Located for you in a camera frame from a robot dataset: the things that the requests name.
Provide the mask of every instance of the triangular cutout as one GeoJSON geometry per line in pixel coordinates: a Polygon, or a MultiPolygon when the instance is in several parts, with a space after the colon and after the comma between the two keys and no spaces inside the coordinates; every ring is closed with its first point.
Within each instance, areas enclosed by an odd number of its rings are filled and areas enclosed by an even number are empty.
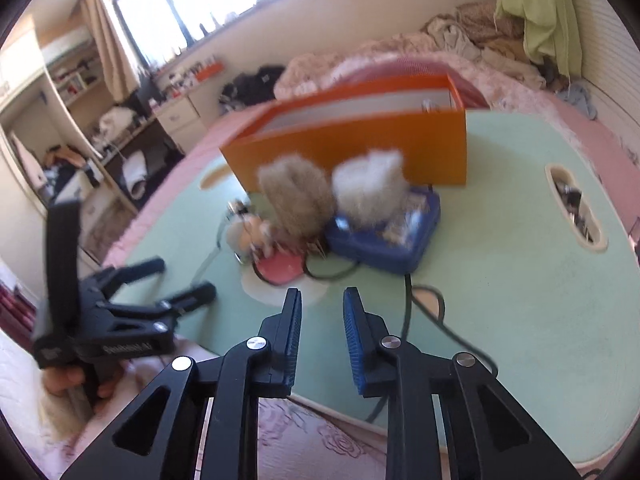
{"type": "Polygon", "coordinates": [[[484,384],[478,386],[478,397],[486,415],[489,433],[495,449],[502,452],[512,447],[529,443],[527,430],[520,425],[513,413],[484,384]]]}
{"type": "Polygon", "coordinates": [[[158,432],[160,419],[164,413],[171,391],[161,386],[113,435],[113,443],[140,456],[147,456],[158,432]]]}

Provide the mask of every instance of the pink tongue print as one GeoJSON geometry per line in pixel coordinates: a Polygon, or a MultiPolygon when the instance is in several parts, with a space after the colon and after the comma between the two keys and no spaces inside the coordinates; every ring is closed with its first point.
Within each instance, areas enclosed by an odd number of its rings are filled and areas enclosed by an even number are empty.
{"type": "Polygon", "coordinates": [[[271,258],[261,258],[255,271],[265,282],[274,286],[287,285],[303,274],[304,257],[276,251],[271,258]]]}

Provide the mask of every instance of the oval cutout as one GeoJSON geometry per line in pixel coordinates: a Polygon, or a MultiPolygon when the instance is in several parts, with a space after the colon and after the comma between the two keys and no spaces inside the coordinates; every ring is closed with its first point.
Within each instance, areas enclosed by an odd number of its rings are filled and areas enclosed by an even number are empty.
{"type": "Polygon", "coordinates": [[[573,173],[559,164],[548,164],[545,167],[545,173],[551,193],[553,193],[562,215],[567,222],[569,222],[575,237],[578,239],[578,243],[595,253],[601,253],[607,250],[609,244],[607,235],[602,229],[602,224],[594,215],[589,201],[582,193],[582,188],[580,188],[580,184],[575,179],[573,173]],[[559,188],[579,192],[577,215],[570,211],[571,206],[567,205],[566,199],[562,199],[559,188]]]}

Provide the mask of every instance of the white pom-pom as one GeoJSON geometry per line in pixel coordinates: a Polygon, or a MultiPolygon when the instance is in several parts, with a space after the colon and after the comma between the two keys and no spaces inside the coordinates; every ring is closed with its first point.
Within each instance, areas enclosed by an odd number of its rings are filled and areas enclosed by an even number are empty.
{"type": "Polygon", "coordinates": [[[389,220],[408,192],[402,176],[402,154],[373,151],[337,166],[333,174],[338,210],[357,228],[389,220]]]}

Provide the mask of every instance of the small plush toy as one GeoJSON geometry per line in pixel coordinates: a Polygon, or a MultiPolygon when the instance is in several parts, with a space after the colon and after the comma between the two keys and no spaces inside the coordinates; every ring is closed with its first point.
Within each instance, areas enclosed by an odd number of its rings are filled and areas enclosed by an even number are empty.
{"type": "Polygon", "coordinates": [[[259,216],[240,215],[226,230],[226,243],[240,258],[269,258],[274,250],[272,229],[271,223],[259,216]]]}
{"type": "Polygon", "coordinates": [[[402,176],[402,154],[372,151],[351,158],[334,169],[338,209],[355,228],[372,228],[389,220],[409,190],[402,176]]]}
{"type": "Polygon", "coordinates": [[[286,155],[261,167],[258,182],[279,225],[295,238],[319,235],[335,213],[324,171],[299,155],[286,155]]]}

